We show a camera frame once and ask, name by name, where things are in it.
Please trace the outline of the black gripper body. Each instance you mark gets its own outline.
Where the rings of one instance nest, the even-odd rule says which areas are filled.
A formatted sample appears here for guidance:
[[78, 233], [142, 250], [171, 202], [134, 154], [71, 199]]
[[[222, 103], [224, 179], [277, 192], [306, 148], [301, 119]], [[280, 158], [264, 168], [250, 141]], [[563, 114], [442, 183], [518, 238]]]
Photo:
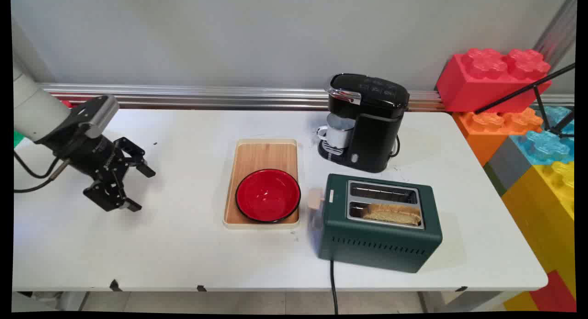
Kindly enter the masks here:
[[84, 133], [52, 133], [48, 148], [82, 174], [104, 183], [120, 183], [125, 177], [125, 138], [111, 141], [104, 135], [90, 138]]

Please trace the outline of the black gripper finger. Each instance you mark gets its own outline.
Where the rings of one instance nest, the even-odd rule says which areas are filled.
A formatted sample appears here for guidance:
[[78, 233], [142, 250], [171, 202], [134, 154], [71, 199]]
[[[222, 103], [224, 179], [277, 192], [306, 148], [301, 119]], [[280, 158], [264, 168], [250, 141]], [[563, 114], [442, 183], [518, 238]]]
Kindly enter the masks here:
[[126, 137], [114, 141], [113, 149], [112, 175], [115, 179], [123, 179], [126, 171], [131, 167], [135, 167], [147, 178], [156, 175], [144, 158], [145, 151]]
[[83, 194], [106, 212], [115, 209], [138, 212], [141, 204], [129, 198], [124, 190], [123, 180], [127, 171], [126, 168], [95, 170], [91, 175], [94, 182], [84, 189]]

